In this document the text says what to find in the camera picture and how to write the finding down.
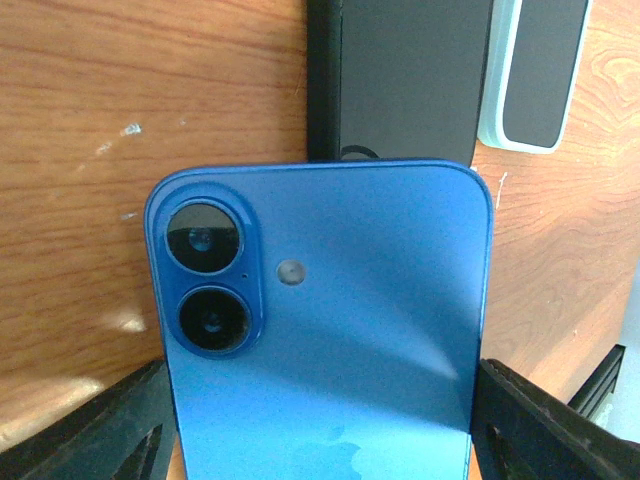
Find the blue phone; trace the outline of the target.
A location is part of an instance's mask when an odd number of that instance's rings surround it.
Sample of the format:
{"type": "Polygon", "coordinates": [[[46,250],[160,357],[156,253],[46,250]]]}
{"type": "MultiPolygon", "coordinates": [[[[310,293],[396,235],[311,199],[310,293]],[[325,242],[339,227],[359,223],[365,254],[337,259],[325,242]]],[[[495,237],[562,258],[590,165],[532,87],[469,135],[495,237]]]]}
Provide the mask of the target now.
{"type": "Polygon", "coordinates": [[[436,160],[196,168],[144,231],[190,479],[463,479],[493,228],[436,160]]]}

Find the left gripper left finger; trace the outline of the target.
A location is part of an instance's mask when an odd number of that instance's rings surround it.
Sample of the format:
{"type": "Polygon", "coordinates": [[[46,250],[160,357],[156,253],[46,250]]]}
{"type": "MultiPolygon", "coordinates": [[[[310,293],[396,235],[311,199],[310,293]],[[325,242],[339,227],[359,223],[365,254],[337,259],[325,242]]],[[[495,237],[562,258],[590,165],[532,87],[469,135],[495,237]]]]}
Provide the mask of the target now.
{"type": "Polygon", "coordinates": [[[1,453],[3,479],[165,479],[175,442],[168,369],[153,360],[1,453]]]}

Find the light blue phone case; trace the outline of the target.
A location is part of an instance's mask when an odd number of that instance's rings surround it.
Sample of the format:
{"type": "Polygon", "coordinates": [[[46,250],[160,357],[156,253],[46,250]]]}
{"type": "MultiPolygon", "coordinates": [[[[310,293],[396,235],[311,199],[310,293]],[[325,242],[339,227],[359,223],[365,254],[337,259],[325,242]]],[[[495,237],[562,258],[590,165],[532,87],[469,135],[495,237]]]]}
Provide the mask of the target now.
{"type": "Polygon", "coordinates": [[[576,65],[572,77],[572,85],[569,90],[564,121],[560,131],[560,138],[553,147],[543,148],[510,141],[506,138],[503,131],[503,107],[523,2],[524,1],[496,1],[493,3],[484,92],[480,108],[477,137],[483,144],[493,148],[531,154],[550,154],[558,148],[564,135],[579,72],[592,3],[586,1],[588,6],[583,21],[576,65]]]}

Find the black phone case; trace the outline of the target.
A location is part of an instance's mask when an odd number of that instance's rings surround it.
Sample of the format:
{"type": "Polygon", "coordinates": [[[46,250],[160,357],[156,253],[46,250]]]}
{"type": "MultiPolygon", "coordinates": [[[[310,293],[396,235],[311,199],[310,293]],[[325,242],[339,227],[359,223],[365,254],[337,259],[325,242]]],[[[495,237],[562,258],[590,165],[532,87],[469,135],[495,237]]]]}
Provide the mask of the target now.
{"type": "Polygon", "coordinates": [[[307,158],[344,160],[340,154],[342,10],[346,1],[309,1],[307,11],[307,158]]]}

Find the black phone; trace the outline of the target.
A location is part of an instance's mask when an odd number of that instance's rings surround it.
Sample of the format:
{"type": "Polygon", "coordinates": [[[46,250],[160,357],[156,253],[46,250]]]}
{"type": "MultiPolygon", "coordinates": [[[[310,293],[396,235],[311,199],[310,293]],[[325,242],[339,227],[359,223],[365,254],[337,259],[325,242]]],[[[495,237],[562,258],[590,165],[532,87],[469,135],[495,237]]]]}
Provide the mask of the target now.
{"type": "Polygon", "coordinates": [[[473,159],[493,4],[346,1],[344,160],[473,159]]]}

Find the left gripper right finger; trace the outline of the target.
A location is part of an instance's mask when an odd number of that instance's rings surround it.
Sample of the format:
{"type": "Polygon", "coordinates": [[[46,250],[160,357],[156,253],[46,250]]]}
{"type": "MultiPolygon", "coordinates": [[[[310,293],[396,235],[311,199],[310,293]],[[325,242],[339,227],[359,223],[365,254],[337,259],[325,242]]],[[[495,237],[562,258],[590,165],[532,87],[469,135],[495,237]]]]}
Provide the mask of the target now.
{"type": "Polygon", "coordinates": [[[579,415],[502,362],[479,362],[471,425],[483,479],[637,479],[639,445],[579,415]]]}

